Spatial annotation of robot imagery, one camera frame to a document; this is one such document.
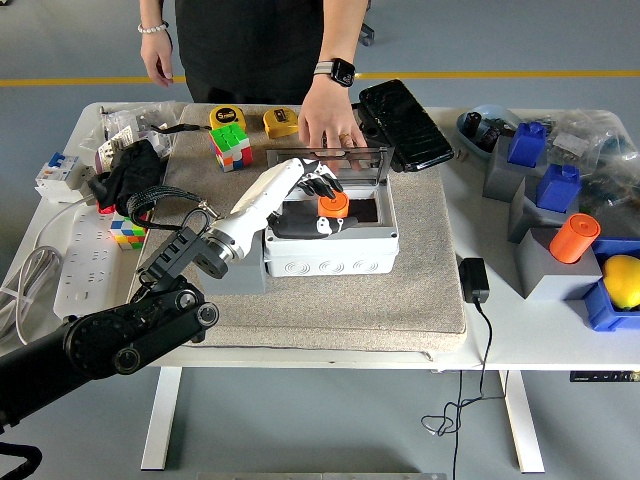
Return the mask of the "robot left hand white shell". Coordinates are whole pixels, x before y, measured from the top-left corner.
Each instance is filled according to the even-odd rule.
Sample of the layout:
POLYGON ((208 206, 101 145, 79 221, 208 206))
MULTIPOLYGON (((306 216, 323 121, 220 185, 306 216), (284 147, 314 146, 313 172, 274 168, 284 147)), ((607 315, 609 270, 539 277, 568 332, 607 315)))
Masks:
POLYGON ((238 200, 231 212, 216 220, 205 237, 222 260, 243 259, 254 234, 267 226, 268 217, 296 187, 307 195, 334 198, 343 187, 330 168, 319 160, 293 158, 263 172, 238 200))

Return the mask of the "person's right hand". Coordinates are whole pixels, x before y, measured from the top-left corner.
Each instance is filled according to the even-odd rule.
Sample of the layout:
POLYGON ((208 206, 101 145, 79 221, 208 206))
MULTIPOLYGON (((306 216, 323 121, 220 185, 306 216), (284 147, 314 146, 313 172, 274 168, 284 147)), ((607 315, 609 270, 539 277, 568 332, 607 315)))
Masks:
POLYGON ((173 83, 173 46, 166 30, 143 34, 140 55, 149 79, 160 87, 173 83))

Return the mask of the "person's left hand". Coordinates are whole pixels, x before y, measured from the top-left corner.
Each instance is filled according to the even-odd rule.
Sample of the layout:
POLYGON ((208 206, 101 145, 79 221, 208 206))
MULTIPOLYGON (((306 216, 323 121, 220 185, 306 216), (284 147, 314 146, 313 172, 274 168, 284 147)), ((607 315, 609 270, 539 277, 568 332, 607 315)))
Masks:
POLYGON ((366 147, 349 90, 327 75, 316 75, 299 114, 299 139, 309 148, 366 147))

